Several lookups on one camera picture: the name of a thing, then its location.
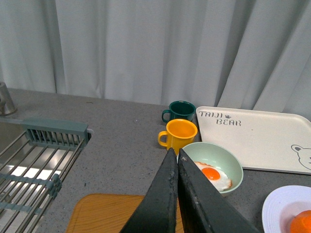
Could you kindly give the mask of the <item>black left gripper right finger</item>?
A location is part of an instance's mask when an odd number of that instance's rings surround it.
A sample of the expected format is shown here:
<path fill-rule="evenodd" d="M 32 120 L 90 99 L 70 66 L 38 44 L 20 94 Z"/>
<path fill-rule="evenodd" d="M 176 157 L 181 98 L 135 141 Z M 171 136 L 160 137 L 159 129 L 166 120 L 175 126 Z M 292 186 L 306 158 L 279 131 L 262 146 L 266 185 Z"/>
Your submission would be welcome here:
<path fill-rule="evenodd" d="M 258 233 L 203 175 L 181 149 L 178 155 L 178 201 L 186 233 Z"/>

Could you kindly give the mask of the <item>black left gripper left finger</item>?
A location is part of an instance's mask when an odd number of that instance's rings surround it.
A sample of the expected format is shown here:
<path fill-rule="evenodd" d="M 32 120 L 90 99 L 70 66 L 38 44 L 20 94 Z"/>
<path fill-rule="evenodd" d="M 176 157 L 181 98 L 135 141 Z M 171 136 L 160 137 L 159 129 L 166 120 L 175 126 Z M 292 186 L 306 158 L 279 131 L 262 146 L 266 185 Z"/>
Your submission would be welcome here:
<path fill-rule="evenodd" d="M 122 233 L 173 233 L 176 228 L 178 165 L 173 149 L 162 161 L 145 197 Z"/>

